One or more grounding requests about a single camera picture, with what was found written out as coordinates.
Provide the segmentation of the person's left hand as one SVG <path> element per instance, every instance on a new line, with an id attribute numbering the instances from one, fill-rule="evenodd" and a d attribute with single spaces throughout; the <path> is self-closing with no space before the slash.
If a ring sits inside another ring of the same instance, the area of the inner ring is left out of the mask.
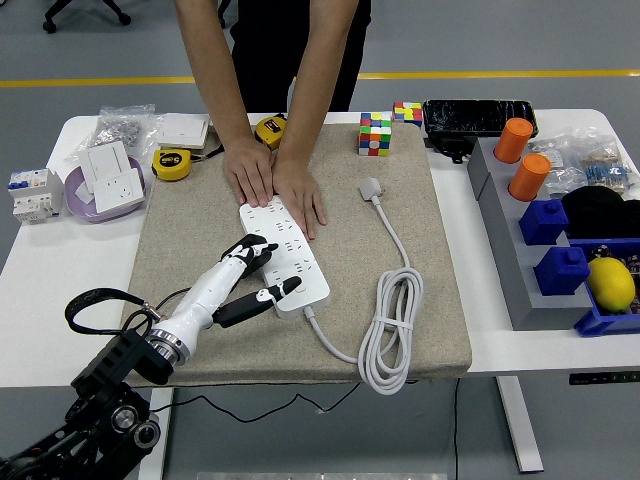
<path id="1" fill-rule="evenodd" d="M 314 240 L 317 224 L 327 224 L 327 214 L 320 188 L 308 166 L 289 159 L 275 160 L 272 169 L 274 191 L 280 196 L 291 217 L 307 240 Z"/>

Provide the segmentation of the person's right hand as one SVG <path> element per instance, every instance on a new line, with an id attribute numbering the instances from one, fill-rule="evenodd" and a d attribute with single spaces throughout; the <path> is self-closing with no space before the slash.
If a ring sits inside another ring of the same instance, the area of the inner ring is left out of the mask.
<path id="1" fill-rule="evenodd" d="M 223 170 L 239 205 L 266 206 L 274 194 L 272 153 L 254 138 L 225 145 Z"/>

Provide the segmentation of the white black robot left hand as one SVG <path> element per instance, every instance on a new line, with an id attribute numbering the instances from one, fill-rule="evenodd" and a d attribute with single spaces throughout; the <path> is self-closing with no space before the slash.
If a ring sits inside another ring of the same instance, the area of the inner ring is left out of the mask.
<path id="1" fill-rule="evenodd" d="M 229 294 L 241 279 L 246 278 L 270 261 L 276 243 L 264 237 L 248 234 L 229 248 L 220 261 L 205 272 L 178 304 L 169 319 L 157 329 L 176 337 L 183 357 L 192 356 L 201 331 L 217 323 L 229 328 L 262 314 L 302 284 L 298 276 L 247 294 L 225 304 Z"/>

